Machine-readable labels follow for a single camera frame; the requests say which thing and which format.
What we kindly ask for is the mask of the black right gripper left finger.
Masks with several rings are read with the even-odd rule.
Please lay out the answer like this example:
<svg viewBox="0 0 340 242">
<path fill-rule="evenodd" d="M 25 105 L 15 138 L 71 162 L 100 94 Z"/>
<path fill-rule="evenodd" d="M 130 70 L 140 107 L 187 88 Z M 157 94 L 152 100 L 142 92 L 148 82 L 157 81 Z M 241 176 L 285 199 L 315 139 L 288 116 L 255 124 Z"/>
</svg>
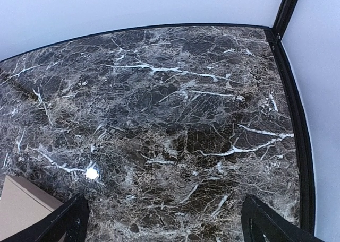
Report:
<svg viewBox="0 0 340 242">
<path fill-rule="evenodd" d="M 4 241 L 85 241 L 89 220 L 88 200 L 76 194 L 51 214 Z"/>
</svg>

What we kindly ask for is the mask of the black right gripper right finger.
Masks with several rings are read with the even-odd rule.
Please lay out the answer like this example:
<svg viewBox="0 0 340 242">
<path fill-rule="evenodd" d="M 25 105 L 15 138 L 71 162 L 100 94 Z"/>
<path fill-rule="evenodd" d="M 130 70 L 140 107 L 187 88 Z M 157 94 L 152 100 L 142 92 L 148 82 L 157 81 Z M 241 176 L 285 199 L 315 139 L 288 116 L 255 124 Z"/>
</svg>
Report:
<svg viewBox="0 0 340 242">
<path fill-rule="evenodd" d="M 321 239 L 291 224 L 254 195 L 247 195 L 242 204 L 241 224 L 246 242 L 322 242 Z"/>
</svg>

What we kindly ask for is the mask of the brown cardboard box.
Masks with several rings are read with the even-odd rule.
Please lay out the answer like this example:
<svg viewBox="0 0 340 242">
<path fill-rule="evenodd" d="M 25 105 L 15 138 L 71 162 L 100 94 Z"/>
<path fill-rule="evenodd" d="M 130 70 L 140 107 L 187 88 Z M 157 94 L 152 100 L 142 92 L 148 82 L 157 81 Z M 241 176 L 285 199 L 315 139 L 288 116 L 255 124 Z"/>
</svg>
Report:
<svg viewBox="0 0 340 242">
<path fill-rule="evenodd" d="M 1 240 L 37 223 L 62 204 L 27 179 L 6 175 L 1 193 Z"/>
</svg>

